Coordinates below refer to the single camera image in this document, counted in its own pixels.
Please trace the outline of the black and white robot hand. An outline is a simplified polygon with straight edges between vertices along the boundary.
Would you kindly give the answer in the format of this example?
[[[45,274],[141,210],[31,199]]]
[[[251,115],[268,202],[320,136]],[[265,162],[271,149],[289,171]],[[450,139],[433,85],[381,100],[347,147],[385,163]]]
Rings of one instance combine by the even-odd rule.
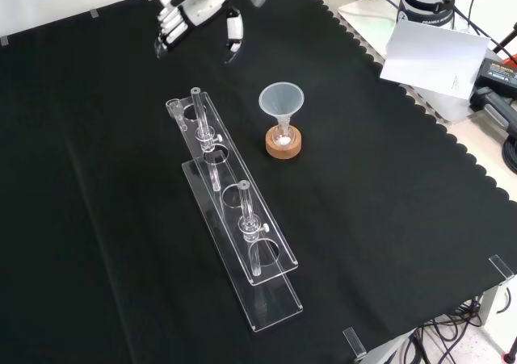
[[[159,0],[162,10],[157,16],[158,36],[154,51],[164,57],[194,29],[209,24],[219,15],[226,15],[227,56],[231,63],[240,52],[244,27],[240,10],[230,0]]]

